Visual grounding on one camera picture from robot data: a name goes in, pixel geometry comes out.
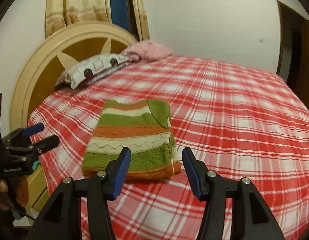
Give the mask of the pink pillow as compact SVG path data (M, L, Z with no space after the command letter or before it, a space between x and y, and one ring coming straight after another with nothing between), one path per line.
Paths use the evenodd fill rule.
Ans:
M174 52L162 44L145 40L125 48L121 54L127 56L132 62L152 62L166 59Z

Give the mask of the dark window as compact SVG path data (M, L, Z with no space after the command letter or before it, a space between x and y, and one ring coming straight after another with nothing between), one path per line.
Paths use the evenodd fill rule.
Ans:
M110 12L113 24L127 30L139 40L132 0L110 0Z

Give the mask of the right beige curtain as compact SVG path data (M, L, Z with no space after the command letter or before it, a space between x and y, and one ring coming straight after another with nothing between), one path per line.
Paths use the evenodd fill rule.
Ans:
M144 8L144 1L143 0L132 0L133 10L135 15L135 21L137 26L137 32L139 36L139 40L149 40L149 28L148 28L148 21L147 21L147 13Z

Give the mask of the left beige curtain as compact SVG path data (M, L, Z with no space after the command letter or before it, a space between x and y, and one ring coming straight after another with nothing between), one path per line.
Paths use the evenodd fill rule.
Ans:
M46 37L71 24L88 21L112 22L110 0L46 0Z

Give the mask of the cream wooden headboard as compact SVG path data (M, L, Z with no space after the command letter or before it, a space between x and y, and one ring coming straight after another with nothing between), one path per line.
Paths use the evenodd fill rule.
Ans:
M118 54L136 43L125 29L105 22L76 23L57 31L35 50L23 67L13 91L10 127L42 122L35 140L55 133L60 146L41 157L41 166L29 176L29 204L40 210L61 177L81 178L84 149L100 117L101 104L89 102L92 90L55 90L63 71L97 54Z

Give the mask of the patterned white pillow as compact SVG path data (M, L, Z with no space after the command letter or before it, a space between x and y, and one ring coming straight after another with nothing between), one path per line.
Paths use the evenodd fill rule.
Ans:
M67 84L76 89L83 83L94 82L97 77L104 77L120 67L129 65L131 60L122 54L97 54L76 63L58 77L55 87Z

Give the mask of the beige curtain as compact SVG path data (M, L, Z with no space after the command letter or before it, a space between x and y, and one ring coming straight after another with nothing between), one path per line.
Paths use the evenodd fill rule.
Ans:
M71 24L88 21L112 22L110 0L46 0L46 37Z
M148 21L147 21L147 13L144 8L144 1L143 0L132 0L133 10L135 15L135 21L137 26L137 32L139 36L139 40L149 40L149 28L148 28Z

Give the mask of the red plaid bed sheet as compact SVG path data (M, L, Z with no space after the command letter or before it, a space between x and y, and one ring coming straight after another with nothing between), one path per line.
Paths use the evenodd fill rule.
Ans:
M122 68L80 92L59 90L28 119L43 123L58 148L41 156L48 190L81 163L103 104L162 99L171 107L177 150L223 177L248 177L273 212L286 239L309 224L309 111L278 75L210 59L171 56Z

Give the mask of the green knit sweater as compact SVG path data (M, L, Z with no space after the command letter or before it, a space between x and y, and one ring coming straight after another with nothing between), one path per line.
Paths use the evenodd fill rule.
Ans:
M83 175L105 169L125 147L131 151L127 180L165 180L181 172L167 101L107 100L83 156Z

